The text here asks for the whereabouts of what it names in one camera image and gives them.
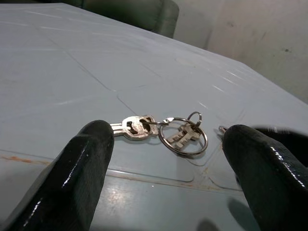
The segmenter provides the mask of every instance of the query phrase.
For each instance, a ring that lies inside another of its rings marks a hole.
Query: table
[[[219,125],[308,132],[308,107],[248,66],[62,3],[0,7],[0,222],[88,122],[203,114],[209,146],[115,139],[92,231],[258,230]]]

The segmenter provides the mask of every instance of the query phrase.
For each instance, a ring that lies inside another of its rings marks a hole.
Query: white wall
[[[180,8],[174,39],[206,48],[224,0],[174,1]]]
[[[308,0],[226,0],[208,50],[247,64],[308,103]]]

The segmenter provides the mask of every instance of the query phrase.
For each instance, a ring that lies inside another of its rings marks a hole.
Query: wall stain
[[[39,161],[39,160],[29,160],[29,159],[23,159],[23,158],[19,158],[17,156],[1,156],[1,159],[5,159],[5,160],[12,160],[12,161],[17,161],[17,162],[24,162],[24,163],[28,163],[28,164],[36,164],[36,165],[49,165],[51,162],[49,161]]]

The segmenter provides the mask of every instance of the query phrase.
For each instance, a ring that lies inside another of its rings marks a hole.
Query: key ring
[[[192,117],[192,115],[198,113],[199,114],[199,121],[197,122],[197,124],[195,124],[194,122],[190,121],[189,118]],[[201,129],[199,128],[199,125],[201,124],[201,114],[199,112],[193,112],[192,114],[189,115],[189,117],[187,119],[184,119],[184,118],[180,118],[180,117],[175,117],[175,118],[168,118],[166,119],[169,123],[173,122],[173,121],[182,121],[182,122],[185,122],[185,123],[189,123],[193,126],[193,128],[195,130],[197,130],[204,138],[204,144],[202,146],[202,148],[199,150],[199,151],[196,151],[196,152],[185,152],[185,151],[181,151],[181,150],[178,150],[176,148],[174,148],[168,141],[167,139],[165,138],[164,134],[163,134],[163,129],[164,127],[166,127],[166,125],[162,125],[160,126],[159,128],[159,132],[158,132],[158,137],[160,139],[160,141],[168,148],[170,149],[171,151],[179,154],[179,155],[182,155],[182,156],[189,156],[189,157],[192,157],[192,156],[196,156],[200,153],[203,153],[206,148],[207,148],[207,145],[208,145],[208,140],[207,140],[207,136],[206,136],[206,133]]]

